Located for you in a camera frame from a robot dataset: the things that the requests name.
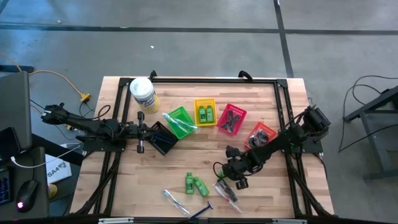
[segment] gray floor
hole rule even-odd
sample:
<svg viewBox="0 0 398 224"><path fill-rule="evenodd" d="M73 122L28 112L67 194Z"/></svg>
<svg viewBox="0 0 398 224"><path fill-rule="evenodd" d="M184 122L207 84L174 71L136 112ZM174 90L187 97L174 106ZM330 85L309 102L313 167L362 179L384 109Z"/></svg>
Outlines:
<svg viewBox="0 0 398 224"><path fill-rule="evenodd" d="M286 29L398 29L394 0L280 0L280 6ZM0 23L278 28L272 0L12 0L0 14ZM363 75L398 77L398 36L287 35L287 44L294 76L305 79L309 96L332 122L322 142L335 213L397 222L398 179L362 180L378 170L367 140L344 153L337 150L346 90ZM20 64L67 75L81 91L93 95L92 107L105 75L148 75L156 70L158 75L228 77L246 70L254 77L287 76L279 34L0 30L0 50ZM0 63L8 62L0 58ZM370 78L362 83L383 91L398 81ZM79 96L59 77L35 75L30 85L32 99L41 105L65 102L66 109L78 112ZM363 101L376 96L361 87L357 94ZM358 107L350 95L347 113ZM66 141L35 113L32 129L56 143ZM363 135L361 123L346 125L344 145Z"/></svg>

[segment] pink basket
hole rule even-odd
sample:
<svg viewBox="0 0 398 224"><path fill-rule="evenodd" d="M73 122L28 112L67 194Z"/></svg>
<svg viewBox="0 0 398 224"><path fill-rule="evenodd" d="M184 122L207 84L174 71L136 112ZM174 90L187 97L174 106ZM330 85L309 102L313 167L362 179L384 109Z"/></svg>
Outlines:
<svg viewBox="0 0 398 224"><path fill-rule="evenodd" d="M234 129L233 129L232 133L229 132L228 130L225 130L225 128L223 128L223 125L228 122L228 111L229 110L231 110L233 112L234 116L238 115L241 117L239 119L239 121L235 122ZM243 123L244 117L246 116L246 113L247 113L247 111L242 110L241 108L238 108L238 107L228 103L223 111L223 114L221 115L220 119L218 120L217 127L220 130L224 131L225 133L235 135L238 133L239 129L241 128L241 125Z"/></svg>

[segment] green bottle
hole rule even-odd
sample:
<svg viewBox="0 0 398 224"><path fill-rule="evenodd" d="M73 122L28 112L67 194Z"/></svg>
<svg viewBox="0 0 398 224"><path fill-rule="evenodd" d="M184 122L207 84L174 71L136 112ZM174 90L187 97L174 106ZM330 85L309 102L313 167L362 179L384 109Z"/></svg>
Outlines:
<svg viewBox="0 0 398 224"><path fill-rule="evenodd" d="M201 123L205 123L206 120L206 111L203 106L199 106L199 119Z"/></svg>
<svg viewBox="0 0 398 224"><path fill-rule="evenodd" d="M207 189L205 183L199 177L193 178L193 183L198 188L202 197L206 197L209 194L209 190Z"/></svg>
<svg viewBox="0 0 398 224"><path fill-rule="evenodd" d="M193 194L193 177L191 172L187 172L185 177L185 193Z"/></svg>
<svg viewBox="0 0 398 224"><path fill-rule="evenodd" d="M210 105L207 106L207 122L213 122L214 121L214 117L213 117L213 109L211 108Z"/></svg>

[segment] red basket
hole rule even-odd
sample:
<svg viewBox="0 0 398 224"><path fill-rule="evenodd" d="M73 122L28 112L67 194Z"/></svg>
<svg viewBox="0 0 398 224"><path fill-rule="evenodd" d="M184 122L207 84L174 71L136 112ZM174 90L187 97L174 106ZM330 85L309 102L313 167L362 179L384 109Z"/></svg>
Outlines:
<svg viewBox="0 0 398 224"><path fill-rule="evenodd" d="M222 128L222 126L228 121L228 114L227 114L227 112L228 112L229 110L232 110L232 112L234 113L234 116L239 115L239 116L241 117L241 119L239 119L239 121L237 121L237 122L235 123L233 133L231 133L231 132L225 130L224 128ZM226 105L224 111L223 111L223 114L221 115L220 119L219 119L218 122L217 122L217 127L218 127L220 130L224 131L225 133L228 133L228 134L231 134L231 135L235 135L235 134L238 133L239 128L241 128L241 125L242 125L242 123L243 123L244 117L246 116L246 113L247 113L247 111L242 110L241 108L238 108L238 107L236 107L236 106L234 106L234 105L228 103L228 104Z"/></svg>
<svg viewBox="0 0 398 224"><path fill-rule="evenodd" d="M249 149L251 149L251 147L250 147L249 144L248 144L248 140L249 140L250 136L253 135L254 132L257 132L257 131L260 131L260 130L265 131L265 132L267 133L268 138L269 138L269 139L268 139L268 142L270 142L271 140L273 140L273 139L276 137L276 132L275 132L274 130L272 130L271 128L268 128L265 124L263 124L263 123L261 123L261 122L258 122L258 123L256 124L256 126L253 128L253 130L250 132L250 134L248 135L248 137L246 138L246 140L244 141L244 145L245 145L246 147L248 147Z"/></svg>

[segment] white container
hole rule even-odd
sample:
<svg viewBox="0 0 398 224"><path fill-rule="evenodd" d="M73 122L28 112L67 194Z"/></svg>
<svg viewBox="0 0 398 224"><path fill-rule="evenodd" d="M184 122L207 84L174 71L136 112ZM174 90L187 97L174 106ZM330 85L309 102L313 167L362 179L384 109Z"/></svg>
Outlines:
<svg viewBox="0 0 398 224"><path fill-rule="evenodd" d="M155 113L159 109L159 99L148 78L135 78L130 84L130 91L144 113Z"/></svg>

